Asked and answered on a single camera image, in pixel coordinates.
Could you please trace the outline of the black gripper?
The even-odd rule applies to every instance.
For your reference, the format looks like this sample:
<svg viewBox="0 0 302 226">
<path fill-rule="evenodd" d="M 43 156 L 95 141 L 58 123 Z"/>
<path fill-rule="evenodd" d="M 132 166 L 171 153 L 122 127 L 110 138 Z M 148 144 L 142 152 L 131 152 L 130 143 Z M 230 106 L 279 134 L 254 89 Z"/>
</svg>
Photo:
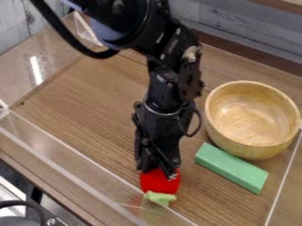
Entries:
<svg viewBox="0 0 302 226">
<path fill-rule="evenodd" d="M 181 167 L 179 141 L 189 134 L 189 126 L 197 113 L 194 102 L 183 102 L 164 112 L 154 108 L 147 100 L 135 103 L 132 121 L 135 132 L 136 169 L 143 173 L 159 168 L 167 180 L 175 180 Z"/>
</svg>

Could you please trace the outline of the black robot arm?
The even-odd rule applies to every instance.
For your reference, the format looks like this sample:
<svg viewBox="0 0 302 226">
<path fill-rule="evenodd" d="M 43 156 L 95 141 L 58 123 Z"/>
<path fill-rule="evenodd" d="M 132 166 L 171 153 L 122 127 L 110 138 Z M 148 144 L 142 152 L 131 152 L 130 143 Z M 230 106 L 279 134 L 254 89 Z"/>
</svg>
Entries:
<svg viewBox="0 0 302 226">
<path fill-rule="evenodd" d="M 96 39 L 112 50 L 146 56 L 148 88 L 134 104 L 136 169 L 160 169 L 168 180 L 181 167 L 179 141 L 201 113 L 195 98 L 205 83 L 197 35 L 171 15 L 167 0 L 63 0 L 91 21 Z"/>
</svg>

